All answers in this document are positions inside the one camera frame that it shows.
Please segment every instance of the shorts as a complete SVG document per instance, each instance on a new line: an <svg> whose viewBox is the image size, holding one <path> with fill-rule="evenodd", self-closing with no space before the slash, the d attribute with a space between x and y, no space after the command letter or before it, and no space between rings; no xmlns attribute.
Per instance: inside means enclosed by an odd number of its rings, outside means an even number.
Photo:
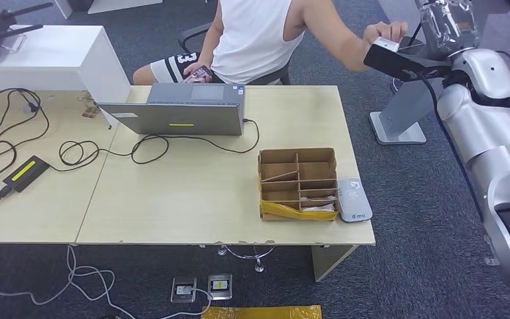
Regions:
<svg viewBox="0 0 510 319"><path fill-rule="evenodd" d="M188 77L185 69L198 62L200 53L180 54L153 62L149 65L155 79L159 83L180 83ZM212 83L224 83L217 75L212 74Z"/></svg>

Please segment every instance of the hand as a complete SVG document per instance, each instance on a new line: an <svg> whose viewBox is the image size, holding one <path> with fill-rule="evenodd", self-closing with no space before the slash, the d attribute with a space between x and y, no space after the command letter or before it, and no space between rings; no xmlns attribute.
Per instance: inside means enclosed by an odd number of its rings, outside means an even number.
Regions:
<svg viewBox="0 0 510 319"><path fill-rule="evenodd" d="M394 22L389 25L379 22L376 25L369 25L365 29L363 40L372 45L378 37L382 37L399 43L407 32L408 24L405 22Z"/></svg>
<svg viewBox="0 0 510 319"><path fill-rule="evenodd" d="M202 68L203 66L207 67L210 70L210 63L198 61L198 62L194 62L193 64L187 66L187 68L183 71L183 73L185 75L189 75L190 73Z"/></svg>

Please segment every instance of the yellow paper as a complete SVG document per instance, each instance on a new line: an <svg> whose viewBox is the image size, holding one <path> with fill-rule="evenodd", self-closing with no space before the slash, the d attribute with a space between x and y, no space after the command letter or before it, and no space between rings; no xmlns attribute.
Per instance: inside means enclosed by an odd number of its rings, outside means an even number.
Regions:
<svg viewBox="0 0 510 319"><path fill-rule="evenodd" d="M301 219L305 221L332 221L337 216L334 211L304 211L301 212L292 207L272 203L270 201L261 201L261 210L263 213L277 215L281 217Z"/></svg>
<svg viewBox="0 0 510 319"><path fill-rule="evenodd" d="M320 306L273 308L210 307L202 319L321 319Z"/></svg>

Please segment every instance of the white tank top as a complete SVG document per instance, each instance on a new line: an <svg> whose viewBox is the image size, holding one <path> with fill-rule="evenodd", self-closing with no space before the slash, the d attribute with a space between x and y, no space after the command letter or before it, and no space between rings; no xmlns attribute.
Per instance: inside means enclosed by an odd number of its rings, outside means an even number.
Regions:
<svg viewBox="0 0 510 319"><path fill-rule="evenodd" d="M284 41L291 2L220 0L224 34L214 50L214 73L224 82L247 84L283 68L304 36Z"/></svg>

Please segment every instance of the laptop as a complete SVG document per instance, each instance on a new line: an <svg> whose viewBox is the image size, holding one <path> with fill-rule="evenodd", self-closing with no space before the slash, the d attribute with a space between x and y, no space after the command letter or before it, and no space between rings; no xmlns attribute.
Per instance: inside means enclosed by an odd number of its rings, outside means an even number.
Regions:
<svg viewBox="0 0 510 319"><path fill-rule="evenodd" d="M245 87L155 83L145 104L97 103L137 134L243 135Z"/></svg>

